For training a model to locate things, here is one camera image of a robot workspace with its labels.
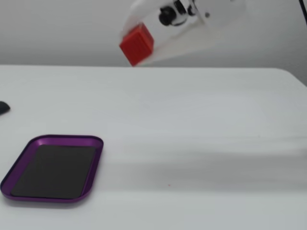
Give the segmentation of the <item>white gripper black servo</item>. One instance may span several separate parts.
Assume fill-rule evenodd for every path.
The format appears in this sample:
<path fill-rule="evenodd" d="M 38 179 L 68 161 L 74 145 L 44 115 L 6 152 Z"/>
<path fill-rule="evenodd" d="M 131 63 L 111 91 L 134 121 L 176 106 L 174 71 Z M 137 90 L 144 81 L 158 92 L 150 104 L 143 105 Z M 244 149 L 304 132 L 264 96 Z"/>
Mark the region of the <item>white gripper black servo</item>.
<path fill-rule="evenodd" d="M 157 19 L 171 36 L 143 61 L 151 64 L 213 46 L 230 25 L 229 0 L 136 0 L 130 6 L 120 32 L 123 38 L 144 17 L 159 12 Z"/>

